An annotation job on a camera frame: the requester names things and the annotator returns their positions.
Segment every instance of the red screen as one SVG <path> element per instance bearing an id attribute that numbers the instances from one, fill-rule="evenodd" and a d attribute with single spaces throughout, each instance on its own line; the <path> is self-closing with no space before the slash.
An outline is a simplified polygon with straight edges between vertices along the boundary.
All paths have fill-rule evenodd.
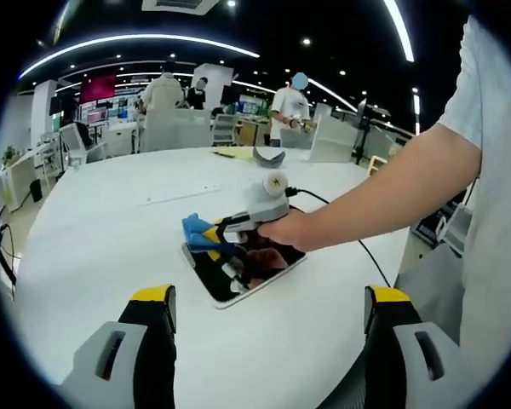
<path id="1" fill-rule="evenodd" d="M 79 103 L 103 100 L 112 98 L 115 92 L 116 76 L 106 75 L 105 77 L 91 78 L 82 84 L 79 94 Z"/>

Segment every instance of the black ceiling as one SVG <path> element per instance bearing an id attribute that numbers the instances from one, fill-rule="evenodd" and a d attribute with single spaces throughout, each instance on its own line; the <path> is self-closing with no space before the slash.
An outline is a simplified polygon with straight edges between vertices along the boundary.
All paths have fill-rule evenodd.
<path id="1" fill-rule="evenodd" d="M 415 63 L 405 60 L 392 19 L 383 0 L 342 0 L 325 3 L 299 0 L 237 0 L 228 8 L 220 1 L 207 15 L 144 12 L 141 0 L 73 0 L 79 3 L 66 22 L 56 45 L 36 47 L 26 59 L 33 61 L 75 43 L 98 37 L 127 33 L 166 33 L 235 45 L 261 55 L 255 59 L 226 49 L 171 40 L 129 40 L 76 50 L 29 73 L 20 89 L 32 82 L 59 78 L 85 67 L 123 61 L 163 60 L 171 53 L 179 61 L 218 63 L 239 74 L 238 80 L 270 89 L 284 86 L 291 72 L 305 72 L 310 78 L 356 103 L 367 90 L 370 101 L 388 109 L 392 123 L 414 128 L 411 88 L 420 90 L 422 126 L 431 125 L 442 113 L 454 91 L 459 71 L 459 43 L 465 10 L 446 0 L 396 0 L 410 35 Z M 312 44 L 301 44 L 310 37 Z M 41 38 L 51 44 L 52 30 Z M 158 71 L 158 64 L 123 65 L 124 72 Z M 192 72 L 193 67 L 177 71 Z M 347 72 L 346 76 L 339 71 Z M 68 78 L 77 82 L 82 74 Z M 310 101 L 339 107 L 326 93 L 309 88 Z"/>

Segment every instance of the cable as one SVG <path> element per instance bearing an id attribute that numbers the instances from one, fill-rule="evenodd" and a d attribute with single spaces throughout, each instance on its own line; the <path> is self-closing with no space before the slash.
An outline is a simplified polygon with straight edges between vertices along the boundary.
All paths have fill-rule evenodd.
<path id="1" fill-rule="evenodd" d="M 296 187 L 287 187 L 286 188 L 286 196 L 288 198 L 290 198 L 291 196 L 296 196 L 298 193 L 306 193 L 324 203 L 326 203 L 327 205 L 330 203 L 328 200 L 324 199 L 324 198 L 321 198 L 320 196 L 318 196 L 316 193 L 312 193 L 308 190 L 305 190 L 305 189 L 297 189 Z M 382 276 L 382 279 L 384 279 L 384 282 L 386 283 L 386 285 L 388 287 L 392 287 L 390 285 L 390 283 L 388 283 L 388 280 L 386 279 L 386 276 L 384 275 L 384 273 L 382 272 L 382 269 L 381 269 L 381 266 L 378 265 L 378 262 L 376 262 L 376 259 L 373 257 L 373 254 L 370 252 L 370 250 L 367 248 L 367 246 L 364 244 L 363 241 L 361 240 L 358 240 L 358 243 L 361 244 L 361 246 L 364 248 L 365 251 L 367 251 L 367 254 L 369 254 L 369 257 L 371 257 L 371 260 L 375 263 L 375 266 L 376 266 L 376 269 L 378 270 L 378 272 L 380 273 L 380 275 Z"/>
<path id="2" fill-rule="evenodd" d="M 13 299 L 15 299 L 15 293 L 14 293 L 14 288 L 15 288 L 15 284 L 17 282 L 17 278 L 15 276 L 15 270 L 14 270 L 14 257 L 16 258 L 19 258 L 17 256 L 14 256 L 14 253 L 15 253 L 15 247 L 14 247 L 14 235 L 13 235 L 13 232 L 11 231 L 11 227 L 8 225 L 8 223 L 5 223 L 4 225 L 2 225 L 0 227 L 0 233 L 2 233 L 5 229 L 8 229 L 9 230 L 9 243 L 11 244 L 11 254 L 9 254 L 2 246 L 1 246 L 1 242 L 2 242 L 2 238 L 0 238 L 0 250 L 2 250 L 4 253 L 6 253 L 8 256 L 11 256 L 11 274 L 13 276 L 12 277 L 9 277 L 11 279 L 11 297 Z"/>

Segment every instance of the white shirt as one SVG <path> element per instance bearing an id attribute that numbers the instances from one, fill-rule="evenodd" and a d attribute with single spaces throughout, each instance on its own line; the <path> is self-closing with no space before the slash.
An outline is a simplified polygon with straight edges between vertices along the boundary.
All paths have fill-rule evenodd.
<path id="1" fill-rule="evenodd" d="M 473 17 L 460 56 L 456 93 L 439 122 L 482 151 L 464 251 L 460 347 L 485 383 L 511 349 L 511 63 Z"/>
<path id="2" fill-rule="evenodd" d="M 150 82 L 141 98 L 148 109 L 174 109 L 177 102 L 183 101 L 184 93 L 178 80 L 165 73 Z"/>
<path id="3" fill-rule="evenodd" d="M 278 111 L 287 118 L 310 119 L 307 98 L 301 91 L 290 87 L 279 89 L 276 92 L 271 111 Z M 271 139 L 280 140 L 280 132 L 290 129 L 290 126 L 274 118 L 272 121 Z"/>

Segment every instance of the white round table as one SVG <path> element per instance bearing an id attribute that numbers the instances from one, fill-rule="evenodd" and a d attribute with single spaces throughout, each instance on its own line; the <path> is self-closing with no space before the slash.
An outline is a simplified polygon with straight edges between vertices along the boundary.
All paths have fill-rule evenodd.
<path id="1" fill-rule="evenodd" d="M 273 148 L 264 153 L 276 153 Z M 366 176 L 354 164 L 310 164 L 287 151 L 290 185 L 327 199 Z M 177 293 L 176 407 L 314 409 L 363 348 L 364 288 L 383 285 L 358 243 L 310 253 L 290 273 L 229 308 L 181 256 L 181 219 L 245 209 L 243 190 L 269 170 L 185 149 L 114 158 L 68 170 L 37 215 L 16 292 L 20 337 L 42 374 L 61 383 L 76 349 L 117 320 L 139 289 Z M 291 204 L 321 206 L 309 196 Z M 365 241 L 390 282 L 407 229 Z"/>

